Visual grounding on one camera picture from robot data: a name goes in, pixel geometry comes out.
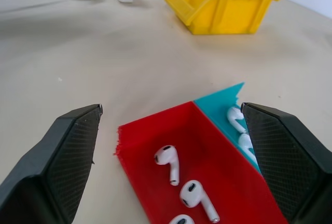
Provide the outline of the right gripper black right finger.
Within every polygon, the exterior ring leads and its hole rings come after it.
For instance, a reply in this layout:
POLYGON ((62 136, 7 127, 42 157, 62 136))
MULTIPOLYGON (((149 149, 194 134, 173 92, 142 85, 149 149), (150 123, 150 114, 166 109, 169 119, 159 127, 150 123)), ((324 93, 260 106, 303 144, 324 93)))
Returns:
POLYGON ((260 172, 288 224, 332 224, 332 152, 294 115, 241 105, 260 172))

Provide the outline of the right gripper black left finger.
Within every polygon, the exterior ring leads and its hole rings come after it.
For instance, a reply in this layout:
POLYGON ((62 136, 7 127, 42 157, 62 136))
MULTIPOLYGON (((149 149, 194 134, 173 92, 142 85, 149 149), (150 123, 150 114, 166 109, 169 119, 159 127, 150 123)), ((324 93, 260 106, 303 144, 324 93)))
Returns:
POLYGON ((0 184, 0 224, 72 224, 94 164, 100 104, 59 116, 0 184))

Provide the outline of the yellow storage bin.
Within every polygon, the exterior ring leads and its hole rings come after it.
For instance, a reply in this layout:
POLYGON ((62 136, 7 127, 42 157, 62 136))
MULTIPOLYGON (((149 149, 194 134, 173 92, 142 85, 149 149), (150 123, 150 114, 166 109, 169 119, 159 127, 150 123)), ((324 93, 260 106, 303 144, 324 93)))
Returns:
POLYGON ((272 1, 165 0, 194 35, 254 34, 272 1))

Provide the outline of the red plastic tray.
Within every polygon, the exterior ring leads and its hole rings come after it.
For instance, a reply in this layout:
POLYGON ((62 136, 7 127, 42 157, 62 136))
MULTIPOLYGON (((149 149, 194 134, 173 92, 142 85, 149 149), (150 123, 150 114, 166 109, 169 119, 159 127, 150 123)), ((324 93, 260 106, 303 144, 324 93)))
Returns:
POLYGON ((202 184, 217 224, 288 224, 262 175, 193 102, 121 125, 116 155, 150 224, 169 224, 179 214, 212 224, 201 205, 188 208, 180 200, 189 180, 202 184), (178 186, 170 184, 170 165, 154 161, 166 145, 177 150, 178 186))

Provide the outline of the teal plastic tray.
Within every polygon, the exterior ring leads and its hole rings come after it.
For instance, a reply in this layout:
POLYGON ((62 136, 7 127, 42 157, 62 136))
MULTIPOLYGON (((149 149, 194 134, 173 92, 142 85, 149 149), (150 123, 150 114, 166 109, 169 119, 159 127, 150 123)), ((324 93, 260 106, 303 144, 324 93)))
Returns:
MULTIPOLYGON (((238 139, 241 135, 228 121, 227 111, 231 107, 240 109, 238 105, 238 93, 241 91, 244 83, 238 83, 231 87, 227 87, 210 95, 206 95, 194 100, 194 103, 203 111, 203 113, 219 128, 219 130, 227 137, 227 139, 235 146, 235 148, 245 157, 245 159, 255 168, 260 171, 259 166, 255 165, 250 158, 240 148, 238 139)), ((248 129, 245 120, 238 120, 238 122, 248 129)))

